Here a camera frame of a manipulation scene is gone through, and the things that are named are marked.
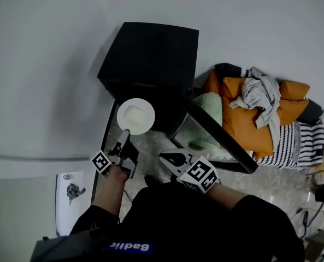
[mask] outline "glass panel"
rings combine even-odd
[[[198,122],[187,115],[174,140],[196,156],[208,160],[237,162]]]

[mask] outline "gray towel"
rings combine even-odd
[[[273,77],[264,75],[256,67],[251,68],[251,73],[252,78],[245,79],[242,86],[242,96],[238,96],[230,106],[232,109],[258,107],[263,110],[255,121],[256,128],[269,126],[273,150],[276,151],[280,142],[280,118],[277,114],[281,98],[280,86]]]

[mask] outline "black cushion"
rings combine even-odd
[[[241,67],[229,64],[229,63],[220,63],[215,65],[215,71],[217,78],[220,83],[222,83],[223,78],[248,78],[249,70],[243,69]]]
[[[309,100],[309,104],[298,117],[297,121],[303,122],[309,125],[315,125],[320,119],[324,116],[324,108],[315,103],[312,100]]]

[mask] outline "black sleeve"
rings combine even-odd
[[[91,205],[74,224],[71,234],[79,233],[85,230],[90,230],[98,227],[107,226],[110,229],[116,226],[119,222],[119,217],[98,207]]]
[[[278,261],[304,261],[303,242],[280,208],[252,195],[244,197],[232,210],[237,232],[246,251],[274,255]]]

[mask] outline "black box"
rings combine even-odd
[[[182,99],[191,95],[198,30],[155,23],[125,22],[98,78],[119,105],[131,98],[155,109],[152,130],[170,133],[182,118]]]

